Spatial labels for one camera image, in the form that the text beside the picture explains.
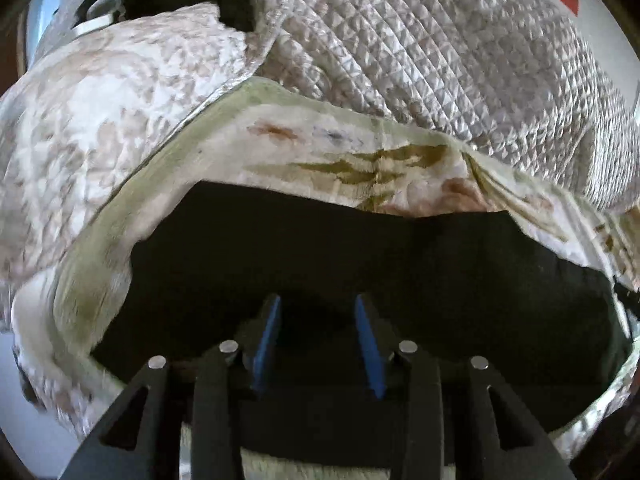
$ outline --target black fabric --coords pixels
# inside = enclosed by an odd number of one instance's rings
[[[155,354],[193,358],[232,337],[268,292],[284,302],[280,381],[364,383],[344,348],[366,290],[435,356],[487,357],[547,430],[586,409],[630,352],[604,275],[505,212],[404,219],[201,182],[131,261],[126,302],[94,351],[124,381]]]

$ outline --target silver bolt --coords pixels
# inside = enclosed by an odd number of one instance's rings
[[[223,354],[233,354],[234,352],[238,351],[239,344],[233,339],[227,339],[226,341],[220,343],[220,346],[218,348],[220,348],[220,351]]]
[[[164,368],[165,364],[166,364],[166,358],[161,355],[153,356],[151,359],[149,359],[149,362],[148,362],[148,366],[152,370],[159,370],[160,368]]]
[[[418,345],[409,339],[401,341],[398,348],[403,354],[415,354],[418,351]]]
[[[486,370],[489,367],[489,361],[486,357],[476,355],[471,358],[471,365],[476,370]]]

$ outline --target brown stain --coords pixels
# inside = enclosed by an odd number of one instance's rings
[[[377,195],[372,195],[364,199],[362,202],[360,202],[356,206],[356,209],[359,209],[361,211],[368,211],[370,213],[383,212],[387,214],[396,214],[394,212],[386,211],[384,210],[384,208],[381,209],[381,206],[383,206],[383,203],[389,198],[391,198],[393,195],[394,195],[393,191],[385,191]]]
[[[492,210],[475,181],[471,179],[460,177],[447,179],[440,187],[441,195],[436,197],[435,200],[427,200],[419,195],[412,196],[410,192],[411,186],[415,186],[415,183],[409,183],[407,187],[408,207],[383,203],[378,206],[377,212],[420,218],[448,213],[487,212]]]
[[[393,171],[361,171],[357,170],[348,161],[341,159],[331,163],[305,163],[296,164],[297,167],[307,171],[333,174],[343,184],[358,186],[359,184],[388,184],[402,176]]]
[[[543,209],[549,212],[553,212],[554,210],[554,205],[551,200],[542,195],[527,195],[523,200],[525,203],[537,209]]]
[[[291,128],[270,123],[256,123],[254,126],[249,126],[247,130],[251,134],[266,135],[277,140],[296,140],[298,138]]]
[[[396,148],[394,150],[378,150],[375,153],[354,153],[353,156],[366,160],[367,162],[377,162],[381,158],[390,158],[391,160],[409,160],[414,158],[413,162],[407,164],[410,168],[430,168],[439,163],[447,151],[449,146],[440,144],[437,146],[428,146],[422,144],[408,144]]]
[[[625,216],[635,222],[640,222],[640,205],[633,206],[625,213]]]

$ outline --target stained fabric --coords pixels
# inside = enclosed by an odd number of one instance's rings
[[[524,234],[559,257],[600,270],[611,282],[639,283],[635,231],[626,216],[598,212],[444,134],[335,108],[252,78],[185,126],[101,208],[62,262],[37,273],[7,303],[13,305],[4,315],[12,320],[18,365],[47,410],[79,438],[122,390],[89,353],[127,297],[132,248],[201,180],[410,218],[504,209]],[[217,214],[215,208],[201,212]],[[624,312],[619,304],[616,309],[626,331]],[[550,435],[566,460],[625,402],[639,355],[636,340],[606,391],[594,392],[587,410]],[[188,432],[182,450],[186,479]],[[284,469],[299,467],[249,460],[261,478],[282,478]]]
[[[548,430],[586,409],[630,352],[604,275],[561,260],[505,212],[404,219],[201,182],[131,261],[127,299],[93,352],[124,381],[149,355],[193,358],[232,337],[273,291],[288,344],[313,353],[368,290],[435,356],[487,357]],[[354,380],[340,373],[353,360],[324,352],[317,366],[332,371],[300,380]]]
[[[117,23],[59,48],[4,94],[0,287],[59,260],[177,128],[251,76],[286,7],[255,0],[247,34],[224,27],[214,4]]]
[[[36,58],[74,23],[63,5]],[[99,0],[96,18],[122,0]],[[640,196],[628,104],[547,0],[295,0],[260,75],[357,112],[436,128],[623,212]]]

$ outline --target white quilted blanket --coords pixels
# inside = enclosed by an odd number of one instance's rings
[[[624,99],[546,0],[296,0],[259,73],[447,132],[599,208],[640,195]]]

